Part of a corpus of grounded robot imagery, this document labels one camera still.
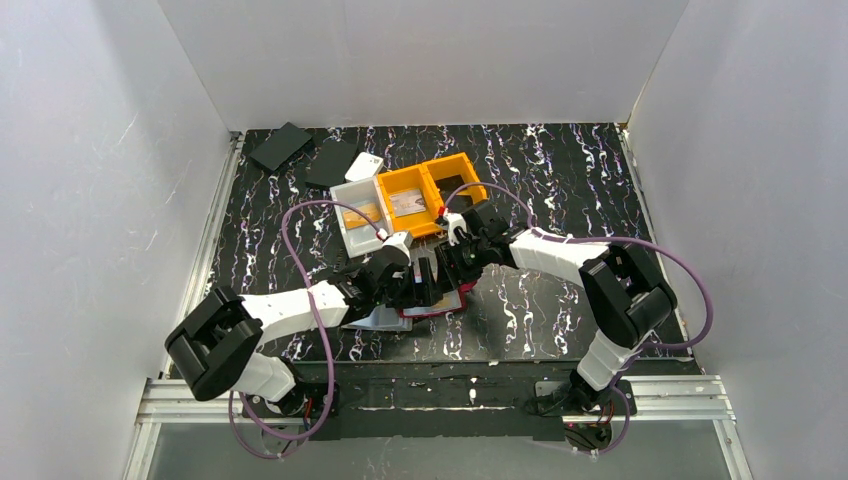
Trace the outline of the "red leather card holder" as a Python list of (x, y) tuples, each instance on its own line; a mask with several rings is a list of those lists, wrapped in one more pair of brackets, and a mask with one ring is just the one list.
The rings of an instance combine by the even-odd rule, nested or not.
[(401, 318), (419, 320), (463, 311), (467, 308), (466, 296), (476, 284), (477, 282), (463, 284), (457, 290), (445, 293), (442, 299), (432, 306), (398, 309), (397, 313)]

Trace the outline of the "grey card holder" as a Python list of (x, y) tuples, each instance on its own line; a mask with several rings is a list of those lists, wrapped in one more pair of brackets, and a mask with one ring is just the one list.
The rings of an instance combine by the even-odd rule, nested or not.
[(402, 317), (395, 309), (379, 306), (369, 316), (343, 326), (348, 330), (377, 332), (408, 332), (412, 329), (412, 320)]

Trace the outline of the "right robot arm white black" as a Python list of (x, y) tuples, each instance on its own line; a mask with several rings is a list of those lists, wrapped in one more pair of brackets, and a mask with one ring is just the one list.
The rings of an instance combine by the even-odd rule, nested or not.
[(466, 284), (498, 265), (546, 273), (583, 288), (597, 332), (570, 382), (586, 394), (612, 386), (677, 306), (655, 261), (638, 245), (577, 243), (513, 225), (487, 200), (461, 213), (441, 207), (437, 223), (448, 235), (436, 248), (442, 279)]

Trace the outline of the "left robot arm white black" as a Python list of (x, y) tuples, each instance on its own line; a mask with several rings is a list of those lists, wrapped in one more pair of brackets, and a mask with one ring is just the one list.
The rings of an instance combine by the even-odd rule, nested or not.
[(431, 307), (443, 296), (427, 258), (412, 261), (388, 246), (308, 288), (241, 296), (218, 287), (164, 346), (198, 401), (237, 391), (279, 402), (296, 389), (297, 377), (282, 359), (258, 353), (259, 346), (319, 326), (353, 323), (378, 307)]

